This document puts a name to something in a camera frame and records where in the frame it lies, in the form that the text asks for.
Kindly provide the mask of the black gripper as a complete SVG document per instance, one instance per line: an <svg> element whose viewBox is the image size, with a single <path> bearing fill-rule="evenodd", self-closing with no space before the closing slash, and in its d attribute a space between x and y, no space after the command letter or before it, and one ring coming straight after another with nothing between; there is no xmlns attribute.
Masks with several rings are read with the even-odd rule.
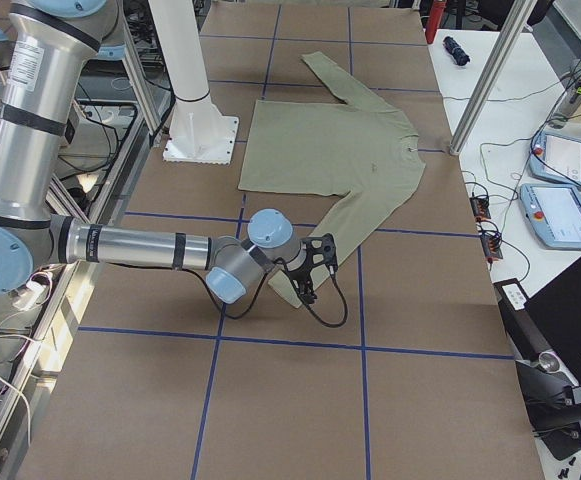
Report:
<svg viewBox="0 0 581 480"><path fill-rule="evenodd" d="M317 299L312 272L321 266L326 268L327 274L332 279L336 278L336 245L330 233L321 237L302 238L299 255L292 264L286 265L286 275L302 305L312 305Z"/></svg>

